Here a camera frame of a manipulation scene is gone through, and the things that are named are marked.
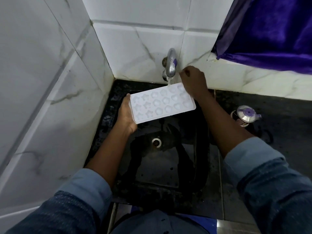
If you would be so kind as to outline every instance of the water tap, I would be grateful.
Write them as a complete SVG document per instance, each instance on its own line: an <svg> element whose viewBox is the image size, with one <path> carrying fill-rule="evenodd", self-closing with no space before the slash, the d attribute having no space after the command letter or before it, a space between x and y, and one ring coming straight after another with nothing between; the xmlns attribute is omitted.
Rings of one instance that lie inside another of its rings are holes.
<svg viewBox="0 0 312 234"><path fill-rule="evenodd" d="M163 79L170 81L176 74L177 69L177 53L174 48L170 48L167 57L163 59Z"/></svg>

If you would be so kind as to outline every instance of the purple cloth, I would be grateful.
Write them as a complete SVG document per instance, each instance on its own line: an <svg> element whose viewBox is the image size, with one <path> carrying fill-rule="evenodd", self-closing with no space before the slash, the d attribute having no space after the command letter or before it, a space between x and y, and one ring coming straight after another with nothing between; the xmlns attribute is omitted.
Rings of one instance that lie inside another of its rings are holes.
<svg viewBox="0 0 312 234"><path fill-rule="evenodd" d="M217 58L312 74L312 0L252 0L229 48Z"/></svg>

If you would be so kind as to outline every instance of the sleeve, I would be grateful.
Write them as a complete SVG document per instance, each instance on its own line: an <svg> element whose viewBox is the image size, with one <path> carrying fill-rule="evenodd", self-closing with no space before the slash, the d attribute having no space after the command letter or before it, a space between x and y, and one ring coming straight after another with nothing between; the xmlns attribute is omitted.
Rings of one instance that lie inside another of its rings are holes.
<svg viewBox="0 0 312 234"><path fill-rule="evenodd" d="M7 233L96 233L111 197L109 185L99 174L81 169Z"/></svg>
<svg viewBox="0 0 312 234"><path fill-rule="evenodd" d="M259 138L237 145L225 167L261 233L311 233L312 182Z"/></svg>

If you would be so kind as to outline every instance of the ice cube tray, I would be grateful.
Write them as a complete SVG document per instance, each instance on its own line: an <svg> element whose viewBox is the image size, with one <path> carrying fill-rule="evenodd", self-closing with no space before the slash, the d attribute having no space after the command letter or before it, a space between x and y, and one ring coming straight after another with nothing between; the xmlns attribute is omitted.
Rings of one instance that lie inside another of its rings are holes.
<svg viewBox="0 0 312 234"><path fill-rule="evenodd" d="M131 94L130 107L137 124L196 109L182 83Z"/></svg>

